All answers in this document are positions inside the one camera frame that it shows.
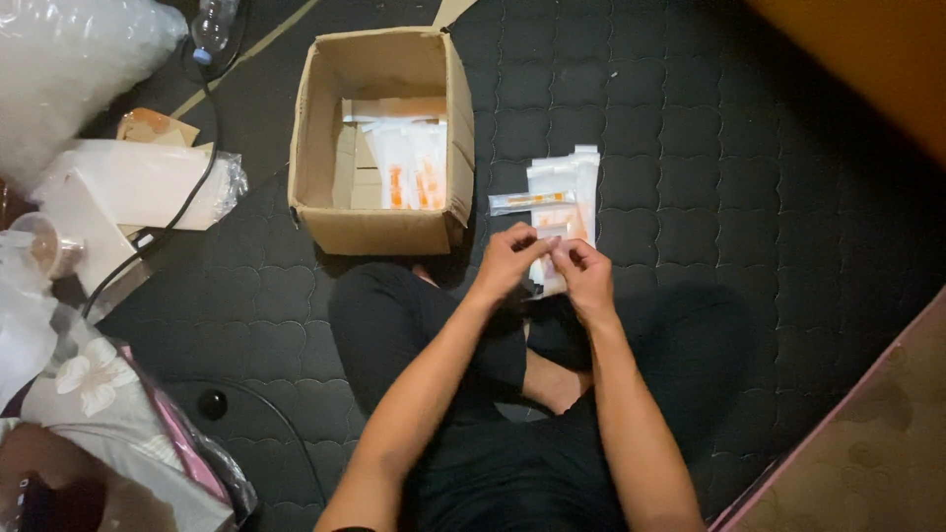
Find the forearm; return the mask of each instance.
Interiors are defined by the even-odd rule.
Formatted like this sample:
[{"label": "forearm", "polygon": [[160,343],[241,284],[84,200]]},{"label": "forearm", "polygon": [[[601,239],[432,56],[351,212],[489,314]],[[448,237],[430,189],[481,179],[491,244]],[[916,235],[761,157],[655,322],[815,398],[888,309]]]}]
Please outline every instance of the forearm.
[{"label": "forearm", "polygon": [[368,463],[401,480],[407,475],[443,420],[490,314],[489,302],[474,295],[460,303],[381,398],[352,464]]},{"label": "forearm", "polygon": [[590,323],[588,334],[604,455],[624,515],[638,530],[704,530],[686,465],[617,314]]}]

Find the black quilted mat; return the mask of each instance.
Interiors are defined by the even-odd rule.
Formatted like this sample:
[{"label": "black quilted mat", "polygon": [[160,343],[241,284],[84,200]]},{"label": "black quilted mat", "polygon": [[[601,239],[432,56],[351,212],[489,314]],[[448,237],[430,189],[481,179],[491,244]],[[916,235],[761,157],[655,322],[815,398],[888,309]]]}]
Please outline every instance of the black quilted mat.
[{"label": "black quilted mat", "polygon": [[[753,306],[762,349],[692,464],[708,516],[790,451],[946,280],[946,176],[741,5],[480,0],[450,31],[476,117],[472,245],[447,260],[473,265],[458,291],[486,237],[519,220],[484,217],[486,196],[525,190],[531,158],[596,144],[598,242],[617,293],[689,279]],[[330,492],[363,425],[325,321],[349,261],[293,227],[285,171],[163,254],[170,265],[102,330],[159,378],[232,379],[272,400]],[[248,472],[258,529],[311,529],[318,494],[280,420],[239,392],[204,420],[205,388],[167,385]]]}]

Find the open cardboard box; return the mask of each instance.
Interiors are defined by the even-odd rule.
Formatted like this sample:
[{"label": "open cardboard box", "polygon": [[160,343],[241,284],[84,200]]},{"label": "open cardboard box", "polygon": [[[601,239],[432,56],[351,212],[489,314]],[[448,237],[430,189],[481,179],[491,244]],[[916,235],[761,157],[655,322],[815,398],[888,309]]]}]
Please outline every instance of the open cardboard box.
[{"label": "open cardboard box", "polygon": [[[342,102],[420,97],[447,101],[446,205],[381,209],[380,174],[356,164],[359,128],[342,121]],[[449,253],[463,237],[473,196],[473,112],[449,36],[395,27],[318,37],[303,70],[290,149],[289,207],[326,253]]]}]

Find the hand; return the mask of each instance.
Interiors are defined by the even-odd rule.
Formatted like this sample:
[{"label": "hand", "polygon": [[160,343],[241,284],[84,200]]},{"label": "hand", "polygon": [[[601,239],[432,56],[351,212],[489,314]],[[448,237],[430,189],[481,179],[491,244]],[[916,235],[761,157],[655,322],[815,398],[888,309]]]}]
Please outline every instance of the hand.
[{"label": "hand", "polygon": [[489,239],[480,272],[467,297],[495,307],[519,281],[529,265],[558,245],[559,238],[536,239],[535,228],[519,222]]},{"label": "hand", "polygon": [[569,285],[569,298],[586,326],[614,313],[611,261],[582,239],[562,242],[552,250],[552,262]]}]

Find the white flower print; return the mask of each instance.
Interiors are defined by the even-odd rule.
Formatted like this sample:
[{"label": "white flower print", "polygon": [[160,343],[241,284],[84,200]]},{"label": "white flower print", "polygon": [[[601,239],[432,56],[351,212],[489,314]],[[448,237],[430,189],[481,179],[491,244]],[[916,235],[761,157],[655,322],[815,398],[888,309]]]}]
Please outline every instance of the white flower print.
[{"label": "white flower print", "polygon": [[184,471],[184,466],[181,465],[181,459],[178,457],[177,452],[174,451],[174,444],[171,442],[171,438],[164,434],[158,434],[152,439],[141,444],[132,445],[132,447],[149,458],[167,464],[175,470]]},{"label": "white flower print", "polygon": [[115,401],[115,388],[138,381],[138,374],[118,356],[105,338],[96,338],[70,359],[56,375],[56,391],[68,394],[79,390],[82,412],[87,417],[105,410]]}]

